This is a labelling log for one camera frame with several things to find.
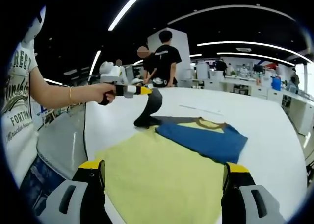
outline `blue bin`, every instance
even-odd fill
[[[271,86],[273,87],[273,89],[281,91],[281,80],[278,78],[273,78]]]

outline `hand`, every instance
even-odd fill
[[[90,85],[91,87],[91,94],[94,96],[94,100],[97,103],[100,103],[103,101],[104,94],[106,93],[107,99],[109,103],[112,103],[112,101],[115,99],[116,94],[116,86],[113,84],[108,83],[97,83]]]

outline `black ceiling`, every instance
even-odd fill
[[[147,37],[165,27],[186,32],[191,54],[204,58],[217,57],[217,52],[237,52],[236,47],[250,47],[253,54],[286,59],[290,53],[253,45],[211,45],[198,43],[214,41],[254,41],[274,44],[295,52],[307,48],[302,30],[313,30],[306,11],[310,3],[303,0],[139,0],[116,28],[108,28],[128,0],[52,0],[47,4],[45,23],[35,40],[37,62],[45,78],[69,83],[70,79],[88,76],[95,54],[101,50],[94,72],[104,61],[123,64],[139,58],[136,50],[145,45]],[[284,12],[297,19],[252,8],[227,8],[204,12],[167,23],[194,10],[229,4],[260,4]],[[77,69],[65,76],[63,73]]]

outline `bracelet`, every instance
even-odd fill
[[[71,95],[71,93],[72,93],[72,88],[73,88],[73,87],[70,87],[70,90],[69,90],[69,98],[70,98],[71,105],[74,105],[74,103],[73,103],[73,101],[72,101],[72,95]]]

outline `jeans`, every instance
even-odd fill
[[[65,179],[48,167],[45,162],[36,157],[30,166],[20,191],[25,196],[27,204],[39,216],[46,208],[46,199]]]

